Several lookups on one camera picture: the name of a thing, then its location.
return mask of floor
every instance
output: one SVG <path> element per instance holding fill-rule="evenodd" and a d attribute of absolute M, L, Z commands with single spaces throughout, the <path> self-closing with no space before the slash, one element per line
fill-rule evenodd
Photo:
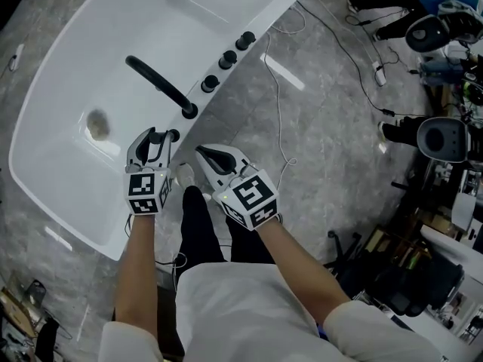
<path fill-rule="evenodd" d="M 83 1 L 23 0 L 0 32 L 1 66 L 19 43 L 26 45 L 20 69 L 14 74 L 6 72 L 0 80 L 0 271 L 8 276 L 16 270 L 26 283 L 33 278 L 44 283 L 49 292 L 45 305 L 72 335 L 71 340 L 58 337 L 60 351 L 79 361 L 96 359 L 100 331 L 112 313 L 117 263 L 74 239 L 18 188 L 8 171 L 8 150 L 23 98 L 43 56 Z M 343 21 L 346 0 L 322 1 Z M 376 87 L 371 62 L 353 35 L 341 29 L 316 0 L 301 2 L 340 36 L 361 66 L 363 82 L 376 106 L 402 113 L 425 111 L 423 89 L 401 63 L 386 66 L 389 82 Z M 361 17 L 375 18 L 390 11 L 367 12 Z M 284 174 L 281 207 L 286 227 L 313 256 L 325 262 L 334 258 L 327 230 L 339 232 L 347 244 L 352 232 L 367 236 L 377 223 L 390 218 L 401 197 L 401 191 L 390 183 L 404 180 L 414 149 L 388 145 L 385 154 L 380 151 L 377 122 L 387 117 L 371 109 L 354 66 L 332 34 L 316 19 L 305 16 L 306 29 L 296 35 L 269 30 L 269 55 L 304 84 L 299 90 L 277 74 L 281 143 L 287 156 L 298 160 Z M 294 31 L 302 19 L 287 11 L 275 25 Z M 361 28 L 352 29 L 375 59 Z M 193 155 L 200 143 L 236 146 L 278 181 L 284 161 L 278 149 L 275 84 L 260 59 L 267 42 L 265 35 L 254 45 L 174 157 L 175 162 L 193 163 L 200 184 L 204 179 Z M 402 40 L 390 45 L 414 66 L 415 56 Z M 388 43 L 377 47 L 385 61 L 394 60 Z M 156 228 L 156 256 L 162 262 L 171 260 L 181 239 L 180 190 L 175 189 L 171 197 L 170 212 L 157 221 Z M 213 204 L 210 209 L 220 242 L 229 242 L 223 216 Z M 45 227 L 68 241 L 72 251 L 47 235 Z"/>

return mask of black knob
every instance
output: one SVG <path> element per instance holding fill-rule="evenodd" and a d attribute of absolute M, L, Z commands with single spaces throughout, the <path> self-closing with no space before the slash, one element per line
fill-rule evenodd
<path fill-rule="evenodd" d="M 240 36 L 240 39 L 236 41 L 235 46 L 240 51 L 245 51 L 248 47 L 250 47 L 250 44 L 254 43 L 255 41 L 256 39 L 254 33 L 247 31 Z"/>
<path fill-rule="evenodd" d="M 231 69 L 232 66 L 236 63 L 236 60 L 236 52 L 227 51 L 218 61 L 218 66 L 220 66 L 221 69 Z"/>
<path fill-rule="evenodd" d="M 205 93 L 212 93 L 217 85 L 220 84 L 218 78 L 214 75 L 207 76 L 202 82 L 202 90 Z"/>
<path fill-rule="evenodd" d="M 171 142 L 177 142 L 180 140 L 180 132 L 176 129 L 171 129 L 169 130 L 169 133 L 173 134 L 173 138 L 171 139 Z"/>

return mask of black faucet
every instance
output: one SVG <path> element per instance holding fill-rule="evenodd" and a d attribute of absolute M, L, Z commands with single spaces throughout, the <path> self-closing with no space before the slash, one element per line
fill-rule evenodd
<path fill-rule="evenodd" d="M 160 76 L 155 70 L 132 55 L 126 58 L 126 64 L 142 77 L 154 84 L 157 90 L 162 91 L 183 109 L 183 117 L 194 119 L 198 115 L 198 107 L 191 103 L 175 86 Z"/>

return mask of leg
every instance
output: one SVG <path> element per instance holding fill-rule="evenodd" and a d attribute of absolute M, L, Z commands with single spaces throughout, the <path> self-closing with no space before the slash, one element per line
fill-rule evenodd
<path fill-rule="evenodd" d="M 352 4 L 358 10 L 388 7 L 420 9 L 422 7 L 419 0 L 353 0 Z"/>
<path fill-rule="evenodd" d="M 460 83 L 464 69 L 457 58 L 436 58 L 420 66 L 422 81 L 428 86 Z"/>
<path fill-rule="evenodd" d="M 181 223 L 180 252 L 186 255 L 177 257 L 177 265 L 186 265 L 177 269 L 177 277 L 195 265 L 205 262 L 224 262 L 220 244 L 214 234 L 213 223 L 206 201 L 196 186 L 186 188 L 183 196 L 183 222 Z"/>
<path fill-rule="evenodd" d="M 389 141 L 405 143 L 406 145 L 417 147 L 417 130 L 426 119 L 426 117 L 405 117 L 404 120 L 401 121 L 401 126 L 383 124 L 383 134 Z"/>
<path fill-rule="evenodd" d="M 392 38 L 404 38 L 409 27 L 417 20 L 427 15 L 426 10 L 414 10 L 404 16 L 403 18 L 396 20 L 393 23 L 385 27 L 381 27 L 377 30 L 377 37 L 380 40 L 387 40 Z"/>
<path fill-rule="evenodd" d="M 275 264 L 257 231 L 248 231 L 230 217 L 226 224 L 232 236 L 232 262 Z"/>

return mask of black trousers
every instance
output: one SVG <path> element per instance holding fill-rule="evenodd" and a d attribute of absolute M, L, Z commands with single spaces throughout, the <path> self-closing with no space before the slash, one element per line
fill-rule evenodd
<path fill-rule="evenodd" d="M 256 231 L 248 231 L 229 217 L 226 218 L 226 224 L 232 236 L 232 262 L 275 264 Z M 183 242 L 180 252 L 186 255 L 187 263 L 177 269 L 177 277 L 195 265 L 225 261 L 205 199 L 195 186 L 190 186 L 184 192 L 181 236 Z M 184 256 L 178 255 L 176 265 L 184 262 Z"/>
<path fill-rule="evenodd" d="M 414 22 L 428 15 L 420 0 L 355 0 L 354 5 L 358 9 L 401 7 L 409 10 L 403 18 L 377 30 L 381 39 L 404 38 Z"/>
<path fill-rule="evenodd" d="M 417 131 L 427 117 L 405 117 L 400 126 L 383 124 L 383 133 L 389 141 L 405 143 L 417 148 Z"/>

